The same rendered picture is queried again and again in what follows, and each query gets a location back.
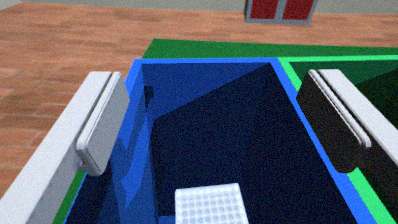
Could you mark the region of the blue bin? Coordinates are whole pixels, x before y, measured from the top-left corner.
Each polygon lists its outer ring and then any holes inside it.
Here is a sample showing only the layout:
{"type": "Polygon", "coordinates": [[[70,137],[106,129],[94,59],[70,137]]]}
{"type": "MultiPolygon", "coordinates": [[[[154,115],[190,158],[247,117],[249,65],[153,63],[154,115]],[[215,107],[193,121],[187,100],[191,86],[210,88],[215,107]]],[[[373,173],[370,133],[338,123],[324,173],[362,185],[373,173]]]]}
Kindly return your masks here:
{"type": "Polygon", "coordinates": [[[249,224],[377,224],[277,58],[134,59],[101,176],[63,224],[176,224],[176,189],[238,183],[249,224]]]}

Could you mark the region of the green bin with label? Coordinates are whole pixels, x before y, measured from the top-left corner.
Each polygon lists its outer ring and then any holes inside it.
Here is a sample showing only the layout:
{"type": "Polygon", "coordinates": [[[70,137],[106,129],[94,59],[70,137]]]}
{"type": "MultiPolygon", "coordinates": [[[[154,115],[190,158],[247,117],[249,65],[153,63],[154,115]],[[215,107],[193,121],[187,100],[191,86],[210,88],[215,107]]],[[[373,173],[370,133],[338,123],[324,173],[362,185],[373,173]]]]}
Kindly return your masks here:
{"type": "MultiPolygon", "coordinates": [[[[297,93],[309,70],[338,69],[398,130],[398,55],[277,59],[297,93]]],[[[377,224],[398,224],[398,209],[368,168],[346,175],[377,224]]]]}

